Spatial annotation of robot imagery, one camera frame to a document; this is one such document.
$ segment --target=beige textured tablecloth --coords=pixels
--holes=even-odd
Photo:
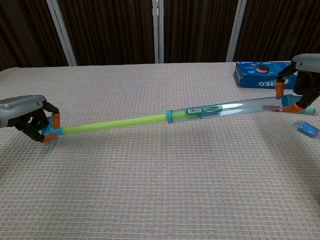
[[[274,96],[234,63],[13,68],[72,126]],[[320,117],[265,112],[59,137],[0,129],[0,239],[320,239]]]

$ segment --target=oreo box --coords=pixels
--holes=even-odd
[[[238,61],[234,74],[243,88],[275,89],[277,75],[290,61]],[[285,78],[284,88],[294,89],[297,72]]]

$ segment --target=water gun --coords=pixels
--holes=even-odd
[[[280,98],[265,97],[223,104],[187,107],[167,110],[166,113],[157,115],[61,127],[60,112],[57,107],[49,103],[43,95],[27,95],[0,100],[0,128],[15,127],[32,140],[47,143],[54,140],[58,135],[79,134],[162,122],[173,124],[207,118],[279,111],[292,106],[300,99],[301,96],[286,94]],[[47,117],[44,111],[51,112],[51,116]]]

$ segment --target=dark curtain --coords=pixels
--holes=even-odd
[[[235,61],[320,53],[320,0],[248,0]]]
[[[155,62],[151,0],[59,0],[78,65]]]
[[[237,0],[164,0],[165,62],[224,62],[237,4]]]
[[[0,0],[0,71],[66,65],[46,0]]]

